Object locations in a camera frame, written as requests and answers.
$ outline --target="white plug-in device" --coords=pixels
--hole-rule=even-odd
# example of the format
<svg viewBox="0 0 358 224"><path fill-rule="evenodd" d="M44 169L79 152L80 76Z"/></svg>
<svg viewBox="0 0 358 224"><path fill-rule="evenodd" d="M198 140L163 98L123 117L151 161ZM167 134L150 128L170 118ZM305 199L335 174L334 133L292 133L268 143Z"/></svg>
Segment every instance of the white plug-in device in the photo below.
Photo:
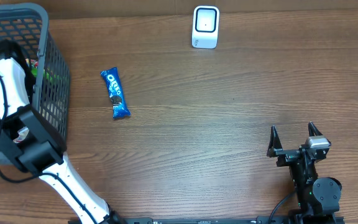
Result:
<svg viewBox="0 0 358 224"><path fill-rule="evenodd" d="M195 48L214 49L218 43L219 9L198 6L194 9L191 44Z"/></svg>

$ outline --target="wooden table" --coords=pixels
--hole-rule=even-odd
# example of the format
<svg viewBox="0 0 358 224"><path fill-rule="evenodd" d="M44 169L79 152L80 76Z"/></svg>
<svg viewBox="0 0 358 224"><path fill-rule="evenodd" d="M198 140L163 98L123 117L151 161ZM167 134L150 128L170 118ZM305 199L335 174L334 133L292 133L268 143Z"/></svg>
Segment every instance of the wooden table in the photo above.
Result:
<svg viewBox="0 0 358 224"><path fill-rule="evenodd" d="M266 157L270 126L295 149L314 121L333 143L318 174L342 182L338 215L358 223L358 10L222 14L215 50L191 47L191 23L51 21L72 77L68 153L89 186L123 217L268 215L293 189L288 168ZM99 76L111 67L128 119L112 120ZM40 180L0 179L0 223L73 217Z"/></svg>

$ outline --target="oreo snack pack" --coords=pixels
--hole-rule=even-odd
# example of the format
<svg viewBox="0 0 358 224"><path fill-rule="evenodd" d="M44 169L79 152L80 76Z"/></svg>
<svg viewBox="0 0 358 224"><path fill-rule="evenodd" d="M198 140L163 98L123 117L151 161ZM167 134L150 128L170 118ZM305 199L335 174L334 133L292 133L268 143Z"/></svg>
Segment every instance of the oreo snack pack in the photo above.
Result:
<svg viewBox="0 0 358 224"><path fill-rule="evenodd" d="M112 118L119 119L125 116L130 116L131 112L129 112L125 102L124 91L122 90L121 82L118 77L117 68L114 67L109 70L102 71L100 72L100 75L106 82L109 97L112 102Z"/></svg>

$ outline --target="basket mesh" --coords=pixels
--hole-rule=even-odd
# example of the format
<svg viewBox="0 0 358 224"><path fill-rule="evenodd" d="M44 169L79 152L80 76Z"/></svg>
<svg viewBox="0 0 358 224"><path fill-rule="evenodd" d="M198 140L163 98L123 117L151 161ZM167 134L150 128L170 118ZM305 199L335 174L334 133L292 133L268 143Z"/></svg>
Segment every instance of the basket mesh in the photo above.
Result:
<svg viewBox="0 0 358 224"><path fill-rule="evenodd" d="M47 33L45 55L38 58L42 21L33 14L20 16L2 16L0 18L0 41L4 39L15 40L21 47L26 58L41 62L44 60L42 83L37 83L41 94L33 97L34 102L39 100L39 113L49 121L57 131L66 139L67 113L70 94L70 71L57 49L52 36Z"/></svg>

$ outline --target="oreo logo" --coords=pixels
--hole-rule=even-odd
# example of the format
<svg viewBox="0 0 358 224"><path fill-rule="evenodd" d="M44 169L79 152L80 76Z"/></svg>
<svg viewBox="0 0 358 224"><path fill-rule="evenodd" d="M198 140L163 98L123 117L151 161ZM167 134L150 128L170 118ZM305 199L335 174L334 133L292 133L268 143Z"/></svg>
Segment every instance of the oreo logo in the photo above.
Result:
<svg viewBox="0 0 358 224"><path fill-rule="evenodd" d="M119 85L118 85L116 79L114 78L114 76L108 75L107 79L110 81L110 87L113 88L117 92L117 95L120 95L121 90L119 89Z"/></svg>

